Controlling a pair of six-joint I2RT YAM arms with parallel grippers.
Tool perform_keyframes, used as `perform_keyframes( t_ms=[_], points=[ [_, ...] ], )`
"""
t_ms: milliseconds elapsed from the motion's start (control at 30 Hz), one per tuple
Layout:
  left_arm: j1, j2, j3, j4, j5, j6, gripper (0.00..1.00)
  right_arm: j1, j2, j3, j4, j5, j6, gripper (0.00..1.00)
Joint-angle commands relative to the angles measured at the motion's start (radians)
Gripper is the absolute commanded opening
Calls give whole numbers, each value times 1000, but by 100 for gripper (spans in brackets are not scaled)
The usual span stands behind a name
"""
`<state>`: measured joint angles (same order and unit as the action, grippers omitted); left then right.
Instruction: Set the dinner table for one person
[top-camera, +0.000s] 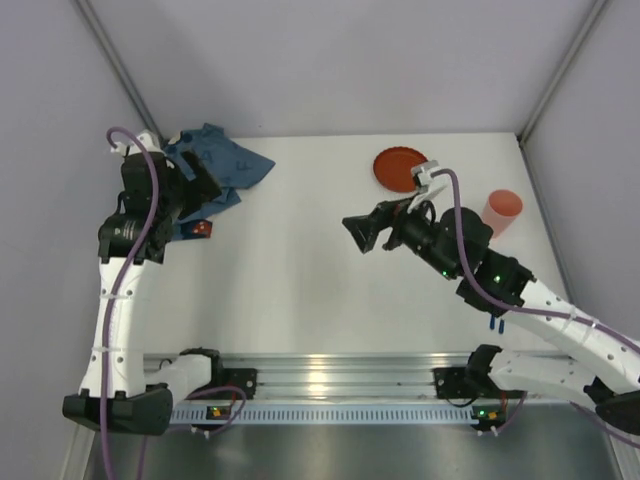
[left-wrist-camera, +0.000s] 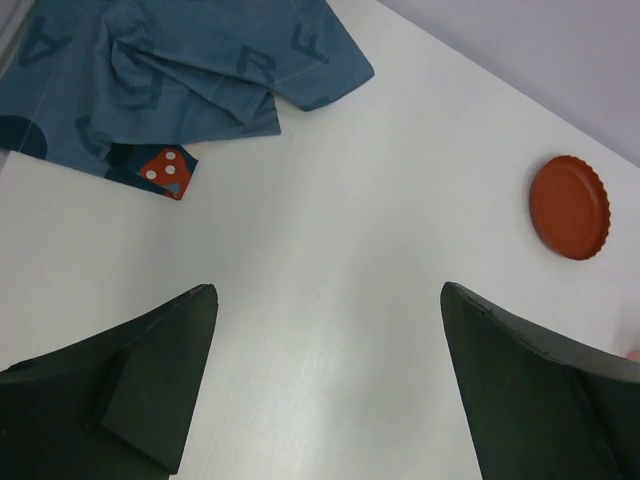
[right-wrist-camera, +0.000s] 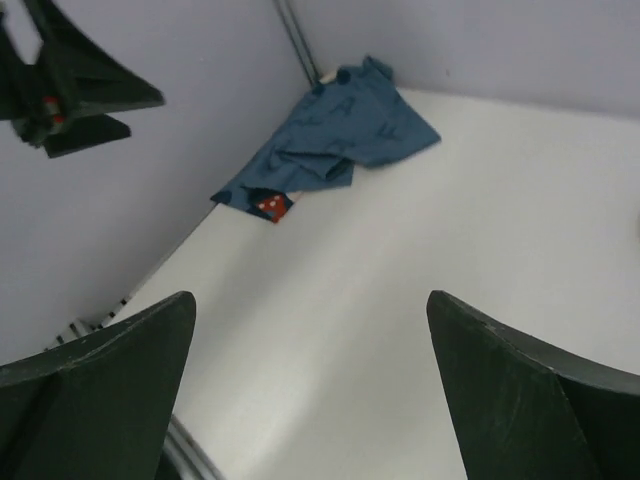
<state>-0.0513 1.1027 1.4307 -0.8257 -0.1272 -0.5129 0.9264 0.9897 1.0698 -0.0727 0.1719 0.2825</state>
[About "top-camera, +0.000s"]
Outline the blue letter-print placemat cloth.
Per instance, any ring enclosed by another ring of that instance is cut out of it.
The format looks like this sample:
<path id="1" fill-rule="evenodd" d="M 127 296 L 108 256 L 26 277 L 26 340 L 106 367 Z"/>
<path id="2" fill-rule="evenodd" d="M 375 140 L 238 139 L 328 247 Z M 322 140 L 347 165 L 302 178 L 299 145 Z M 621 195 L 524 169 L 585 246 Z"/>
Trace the blue letter-print placemat cloth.
<path id="1" fill-rule="evenodd" d="M 195 174 L 182 153 L 194 153 L 221 187 L 217 198 L 176 221 L 173 241 L 209 238 L 212 232 L 209 218 L 239 204 L 239 191 L 257 185 L 275 166 L 274 161 L 240 146 L 226 136 L 222 127 L 210 123 L 199 129 L 182 130 L 168 141 L 164 151 L 189 180 Z"/>

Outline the red round plate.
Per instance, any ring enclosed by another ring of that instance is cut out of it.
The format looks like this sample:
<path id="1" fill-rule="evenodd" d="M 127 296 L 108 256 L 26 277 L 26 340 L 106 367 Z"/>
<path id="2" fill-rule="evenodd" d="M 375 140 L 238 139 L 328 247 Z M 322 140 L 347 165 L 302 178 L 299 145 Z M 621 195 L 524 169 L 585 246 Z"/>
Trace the red round plate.
<path id="1" fill-rule="evenodd" d="M 411 170 L 428 161 L 418 150 L 395 146 L 381 151 L 373 161 L 373 174 L 378 183 L 394 193 L 411 193 L 415 183 Z"/>

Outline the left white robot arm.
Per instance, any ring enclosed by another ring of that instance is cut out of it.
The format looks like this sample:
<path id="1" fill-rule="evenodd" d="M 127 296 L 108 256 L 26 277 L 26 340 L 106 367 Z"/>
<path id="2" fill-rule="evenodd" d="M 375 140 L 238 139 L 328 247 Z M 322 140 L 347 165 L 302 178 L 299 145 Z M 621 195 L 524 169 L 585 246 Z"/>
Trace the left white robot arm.
<path id="1" fill-rule="evenodd" d="M 100 302 L 94 342 L 78 391 L 65 396 L 65 418 L 93 431 L 160 436 L 173 409 L 222 375 L 218 351 L 182 351 L 169 365 L 144 372 L 144 333 L 154 283 L 177 220 L 220 195 L 217 181 L 192 152 L 188 179 L 143 130 L 113 142 L 122 159 L 117 207 L 98 231 Z"/>

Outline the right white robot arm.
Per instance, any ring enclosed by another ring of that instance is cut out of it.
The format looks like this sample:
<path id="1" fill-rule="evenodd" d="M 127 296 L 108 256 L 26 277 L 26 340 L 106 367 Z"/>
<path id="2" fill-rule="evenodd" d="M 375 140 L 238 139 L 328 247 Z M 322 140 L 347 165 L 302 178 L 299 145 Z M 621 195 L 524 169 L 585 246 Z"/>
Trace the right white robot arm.
<path id="1" fill-rule="evenodd" d="M 469 357 L 466 377 L 481 392 L 545 393 L 593 412 L 626 434 L 639 433 L 639 344 L 556 295 L 514 257 L 489 246 L 491 228 L 455 205 L 434 216 L 429 200 L 383 201 L 343 226 L 361 253 L 388 231 L 386 251 L 408 248 L 443 278 L 470 307 L 494 317 L 511 314 L 523 329 L 567 356 L 543 362 L 482 345 Z"/>

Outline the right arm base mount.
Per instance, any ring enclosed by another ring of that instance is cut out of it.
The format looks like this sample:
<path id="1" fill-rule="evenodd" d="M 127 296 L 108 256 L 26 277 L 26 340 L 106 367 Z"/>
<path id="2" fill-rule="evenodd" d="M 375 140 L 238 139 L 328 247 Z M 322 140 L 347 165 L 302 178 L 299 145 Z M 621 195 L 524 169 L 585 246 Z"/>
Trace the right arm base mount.
<path id="1" fill-rule="evenodd" d="M 477 390 L 467 381 L 464 367 L 439 367 L 432 370 L 436 396 L 441 400 L 475 400 Z"/>

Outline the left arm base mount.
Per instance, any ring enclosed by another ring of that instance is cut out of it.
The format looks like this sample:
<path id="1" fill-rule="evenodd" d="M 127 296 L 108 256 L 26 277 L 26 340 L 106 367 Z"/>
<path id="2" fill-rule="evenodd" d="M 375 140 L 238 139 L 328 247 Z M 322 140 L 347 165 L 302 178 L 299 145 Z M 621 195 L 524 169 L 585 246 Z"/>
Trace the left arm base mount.
<path id="1" fill-rule="evenodd" d="M 212 387 L 234 386 L 240 388 L 248 400 L 254 398 L 258 385 L 258 370 L 255 368 L 227 368 L 219 370 Z"/>

